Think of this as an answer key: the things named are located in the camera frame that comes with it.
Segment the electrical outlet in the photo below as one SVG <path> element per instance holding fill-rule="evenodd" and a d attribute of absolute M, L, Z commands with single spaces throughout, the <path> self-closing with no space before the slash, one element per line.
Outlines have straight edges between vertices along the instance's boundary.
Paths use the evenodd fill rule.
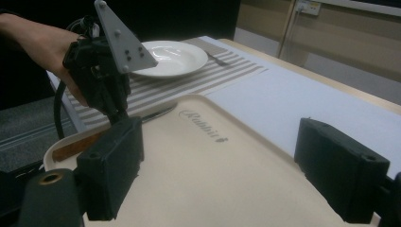
<path fill-rule="evenodd" d="M 307 0 L 299 0 L 297 4 L 297 11 L 301 11 L 301 13 L 306 13 L 310 15 L 319 15 L 319 11 L 321 10 L 322 3 L 312 2 Z"/>

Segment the tray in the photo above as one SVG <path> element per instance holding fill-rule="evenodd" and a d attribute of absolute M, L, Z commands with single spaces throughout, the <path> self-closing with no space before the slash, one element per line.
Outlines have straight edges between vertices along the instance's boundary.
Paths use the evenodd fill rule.
<path fill-rule="evenodd" d="M 85 226 L 374 226 L 343 222 L 291 157 L 205 97 L 174 102 L 143 125 L 145 161 L 117 219 Z M 45 168 L 75 168 L 53 150 L 106 128 L 60 140 Z"/>

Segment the plate rim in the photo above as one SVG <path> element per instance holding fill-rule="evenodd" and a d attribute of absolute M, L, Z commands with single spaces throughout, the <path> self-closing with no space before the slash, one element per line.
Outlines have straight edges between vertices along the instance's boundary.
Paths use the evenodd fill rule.
<path fill-rule="evenodd" d="M 142 70 L 137 70 L 137 71 L 132 71 L 132 73 L 134 75 L 137 76 L 141 76 L 141 77 L 149 77 L 149 78 L 157 78 L 157 79 L 170 79 L 170 78 L 176 78 L 176 77 L 180 77 L 180 76 L 184 76 L 190 73 L 193 73 L 197 70 L 199 70 L 200 68 L 202 68 L 208 61 L 208 57 L 206 52 L 201 49 L 198 46 L 195 46 L 193 44 L 188 44 L 185 42 L 179 42 L 179 41 L 149 41 L 149 42 L 143 42 L 142 45 L 148 49 L 147 45 L 156 45 L 156 44 L 168 44 L 168 45 L 172 45 L 173 47 L 180 45 L 180 46 L 188 46 L 192 49 L 197 49 L 200 53 L 200 55 L 198 55 L 198 57 L 203 61 L 201 64 L 197 65 L 197 67 L 194 67 L 193 69 L 189 70 L 189 71 L 185 71 L 182 73 L 175 73 L 175 74 L 165 74 L 165 75 L 154 75 L 151 73 L 148 73 L 148 71 L 151 71 L 152 68 L 149 69 L 142 69 Z"/>

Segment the person's arm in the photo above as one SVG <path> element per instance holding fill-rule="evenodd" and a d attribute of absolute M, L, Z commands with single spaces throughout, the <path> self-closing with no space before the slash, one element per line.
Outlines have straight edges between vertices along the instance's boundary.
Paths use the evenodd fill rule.
<path fill-rule="evenodd" d="M 77 33 L 32 22 L 13 14 L 1 13 L 0 36 L 10 44 L 22 48 L 43 69 L 59 77 L 71 94 L 82 105 L 87 105 L 68 70 L 62 65 L 70 43 L 78 38 Z"/>

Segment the striped cloth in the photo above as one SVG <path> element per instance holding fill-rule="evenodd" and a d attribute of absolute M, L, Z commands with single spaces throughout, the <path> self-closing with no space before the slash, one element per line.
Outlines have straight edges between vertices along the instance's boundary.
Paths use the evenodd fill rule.
<path fill-rule="evenodd" d="M 262 65 L 248 61 L 232 51 L 210 44 L 199 38 L 184 42 L 193 44 L 229 64 L 222 66 L 217 64 L 215 60 L 209 59 L 200 70 L 185 77 L 174 79 L 153 79 L 130 75 L 131 94 L 128 96 L 127 109 L 129 115 L 141 113 L 146 109 L 179 96 L 187 94 L 205 96 L 237 82 L 239 79 L 244 79 L 267 70 Z M 86 129 L 108 123 L 107 117 L 102 113 L 95 109 L 81 106 L 68 91 L 66 94 L 72 104 L 71 106 L 77 112 L 79 120 Z"/>

